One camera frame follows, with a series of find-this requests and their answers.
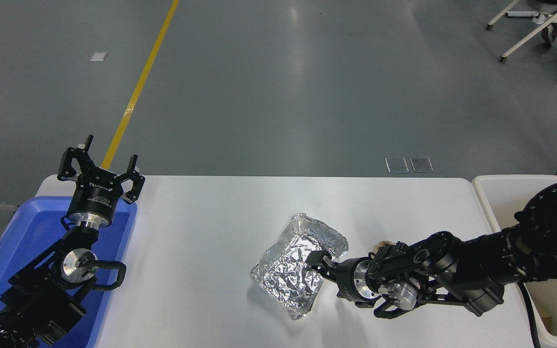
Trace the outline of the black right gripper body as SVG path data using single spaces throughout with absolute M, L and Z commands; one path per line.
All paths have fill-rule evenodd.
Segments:
M 339 298 L 354 303 L 371 302 L 371 289 L 366 280 L 369 264 L 369 258 L 353 258 L 336 266 Z

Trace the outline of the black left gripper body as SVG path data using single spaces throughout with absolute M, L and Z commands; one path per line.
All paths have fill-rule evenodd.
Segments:
M 114 218 L 121 182 L 117 174 L 104 169 L 92 169 L 76 178 L 76 188 L 68 208 L 68 218 L 75 215 L 93 214 L 103 219 Z

